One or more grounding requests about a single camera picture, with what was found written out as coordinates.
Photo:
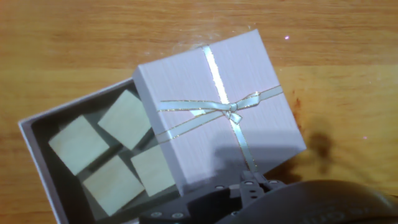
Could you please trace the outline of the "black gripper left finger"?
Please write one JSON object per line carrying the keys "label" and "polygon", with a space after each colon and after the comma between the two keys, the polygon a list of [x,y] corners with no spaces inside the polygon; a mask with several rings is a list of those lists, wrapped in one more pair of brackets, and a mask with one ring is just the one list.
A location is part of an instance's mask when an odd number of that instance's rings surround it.
{"label": "black gripper left finger", "polygon": [[185,194],[139,215],[143,224],[217,223],[242,209],[239,189],[211,185]]}

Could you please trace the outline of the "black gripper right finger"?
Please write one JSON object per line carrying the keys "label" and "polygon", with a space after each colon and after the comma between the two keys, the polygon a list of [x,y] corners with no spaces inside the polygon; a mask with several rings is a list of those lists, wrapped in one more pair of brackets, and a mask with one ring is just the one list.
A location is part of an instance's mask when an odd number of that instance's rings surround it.
{"label": "black gripper right finger", "polygon": [[248,206],[264,194],[285,187],[279,180],[267,180],[258,172],[243,171],[241,174],[241,203]]}

